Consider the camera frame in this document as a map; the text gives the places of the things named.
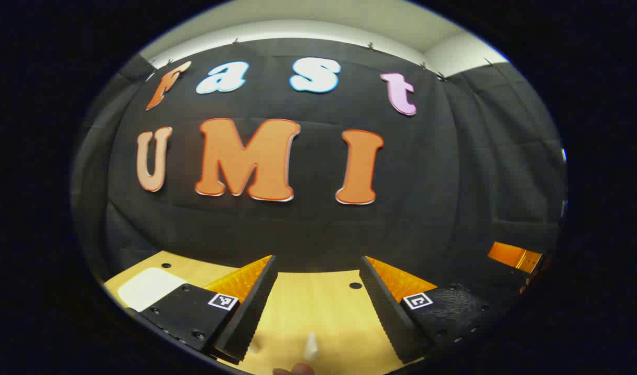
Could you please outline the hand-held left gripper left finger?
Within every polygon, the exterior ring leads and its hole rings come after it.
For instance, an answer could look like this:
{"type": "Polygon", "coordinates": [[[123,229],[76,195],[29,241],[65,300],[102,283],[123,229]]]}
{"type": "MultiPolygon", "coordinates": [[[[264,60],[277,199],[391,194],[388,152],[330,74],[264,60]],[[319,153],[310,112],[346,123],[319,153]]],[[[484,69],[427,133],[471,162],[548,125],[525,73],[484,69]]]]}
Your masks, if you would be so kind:
{"type": "Polygon", "coordinates": [[[183,282],[139,310],[139,322],[205,356],[245,359],[271,288],[277,258],[261,258],[200,287],[183,282]]]}

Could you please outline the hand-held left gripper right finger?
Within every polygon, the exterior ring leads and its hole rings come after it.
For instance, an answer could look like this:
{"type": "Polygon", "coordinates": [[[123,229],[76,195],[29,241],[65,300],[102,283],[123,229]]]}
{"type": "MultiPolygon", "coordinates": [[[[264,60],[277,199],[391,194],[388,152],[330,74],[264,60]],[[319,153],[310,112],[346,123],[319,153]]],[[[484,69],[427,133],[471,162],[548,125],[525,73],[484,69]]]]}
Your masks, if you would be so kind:
{"type": "Polygon", "coordinates": [[[359,276],[397,357],[439,361],[478,340],[492,325],[492,306],[459,284],[439,287],[362,256],[359,276]]]}

